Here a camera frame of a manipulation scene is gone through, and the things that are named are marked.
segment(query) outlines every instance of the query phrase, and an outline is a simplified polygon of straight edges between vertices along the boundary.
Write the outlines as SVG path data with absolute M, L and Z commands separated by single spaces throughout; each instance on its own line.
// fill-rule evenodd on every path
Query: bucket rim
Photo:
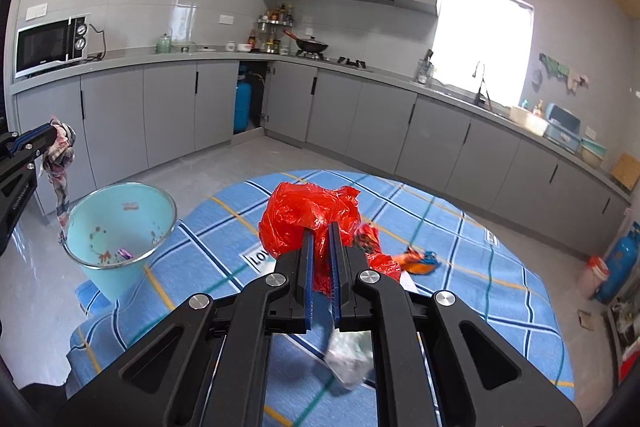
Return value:
M 84 201 L 86 198 L 89 198 L 90 196 L 93 196 L 94 194 L 97 194 L 98 192 L 101 192 L 103 190 L 107 190 L 107 188 L 116 187 L 118 185 L 142 185 L 143 187 L 151 187 L 151 188 L 154 188 L 155 190 L 157 190 L 158 192 L 160 192 L 163 196 L 165 196 L 167 198 L 167 200 L 171 203 L 172 211 L 173 211 L 173 216 L 172 216 L 172 221 L 173 222 L 172 222 L 171 228 L 162 236 L 162 239 L 160 241 L 158 241 L 158 243 L 151 250 L 147 250 L 145 253 L 143 253 L 142 255 L 140 255 L 138 257 L 136 257 L 135 259 L 128 259 L 126 261 L 123 261 L 122 263 L 117 263 L 117 264 L 94 264 L 94 263 L 89 263 L 87 261 L 83 261 L 79 257 L 76 257 L 73 254 L 73 252 L 71 252 L 71 250 L 69 249 L 69 247 L 68 247 L 68 245 L 66 243 L 66 235 L 65 235 L 65 233 L 62 233 L 61 237 L 60 237 L 60 245 L 62 245 L 62 248 L 65 250 L 66 254 L 71 258 L 72 261 L 74 261 L 75 263 L 79 264 L 80 266 L 82 266 L 84 268 L 88 268 L 90 270 L 109 270 L 109 269 L 113 269 L 113 268 L 121 268 L 121 267 L 124 267 L 124 266 L 130 266 L 132 264 L 137 263 L 138 261 L 142 261 L 142 260 L 146 259 L 147 257 L 149 257 L 152 253 L 154 253 L 160 247 L 160 245 L 162 245 L 162 243 L 164 243 L 164 240 L 167 237 L 169 237 L 169 235 L 171 235 L 171 233 L 175 229 L 175 225 L 178 222 L 178 207 L 176 206 L 175 200 L 174 200 L 174 198 L 172 198 L 171 194 L 169 194 L 163 188 L 156 187 L 155 185 L 149 185 L 147 183 L 124 182 L 124 183 L 114 183 L 114 184 L 111 184 L 111 185 L 107 185 L 106 187 L 98 188 L 97 190 L 94 190 L 90 194 L 87 194 L 84 198 L 82 198 L 80 203 L 82 203 L 82 201 Z M 73 217 L 76 208 L 78 208 L 78 206 L 80 206 L 80 203 L 76 204 L 76 206 L 71 209 L 71 212 L 69 212 L 68 221 L 71 221 L 71 218 Z

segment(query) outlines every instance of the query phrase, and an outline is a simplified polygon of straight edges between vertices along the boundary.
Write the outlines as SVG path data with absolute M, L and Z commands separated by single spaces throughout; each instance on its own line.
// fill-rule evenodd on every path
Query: wall outlet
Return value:
M 30 21 L 31 19 L 35 19 L 36 17 L 44 17 L 47 14 L 47 4 L 48 3 L 29 6 L 27 8 L 27 15 L 24 20 Z

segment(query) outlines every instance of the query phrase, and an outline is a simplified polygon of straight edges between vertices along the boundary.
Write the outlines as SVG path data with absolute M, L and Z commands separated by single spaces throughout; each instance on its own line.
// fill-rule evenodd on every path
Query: metal bolt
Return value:
M 451 306 L 456 301 L 456 296 L 446 290 L 436 293 L 436 302 L 440 306 Z
M 270 273 L 264 281 L 269 286 L 282 286 L 287 282 L 287 278 L 282 273 Z
M 201 310 L 203 308 L 206 308 L 208 305 L 209 296 L 202 293 L 198 293 L 197 295 L 194 295 L 189 299 L 189 306 L 191 306 L 194 310 Z
M 373 284 L 380 280 L 380 274 L 373 270 L 364 270 L 360 273 L 360 280 L 362 282 Z

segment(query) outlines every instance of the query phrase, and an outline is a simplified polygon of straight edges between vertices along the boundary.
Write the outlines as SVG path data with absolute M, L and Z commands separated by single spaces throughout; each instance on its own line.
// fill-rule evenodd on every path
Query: power cord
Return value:
M 98 53 L 97 55 L 94 55 L 92 57 L 87 57 L 86 61 L 87 62 L 92 62 L 92 61 L 96 61 L 96 60 L 102 60 L 104 58 L 104 55 L 107 54 L 107 41 L 104 39 L 104 30 L 98 31 L 97 29 L 95 29 L 95 26 L 93 24 L 91 24 L 91 23 L 89 23 L 89 26 L 91 26 L 91 28 L 94 30 L 94 32 L 102 33 L 102 53 Z

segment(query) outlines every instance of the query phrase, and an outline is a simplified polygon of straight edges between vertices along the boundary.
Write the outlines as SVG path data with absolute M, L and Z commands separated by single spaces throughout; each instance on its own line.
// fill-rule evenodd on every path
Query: blue plaid tablecloth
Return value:
M 412 245 L 437 254 L 441 266 L 428 275 L 411 276 L 419 292 L 456 293 L 574 398 L 569 355 L 540 277 L 447 201 L 409 185 L 343 171 L 269 174 L 210 196 L 178 223 L 151 257 L 144 277 L 115 304 L 93 283 L 82 284 L 76 293 L 89 319 L 71 336 L 67 393 L 77 392 L 190 295 L 221 298 L 258 277 L 255 264 L 262 247 L 257 226 L 280 182 L 357 188 L 362 218 L 380 230 L 385 253 L 402 253 Z M 377 425 L 373 382 L 347 392 L 324 365 L 333 322 L 328 299 L 316 293 L 313 322 L 306 335 L 274 335 L 264 425 Z

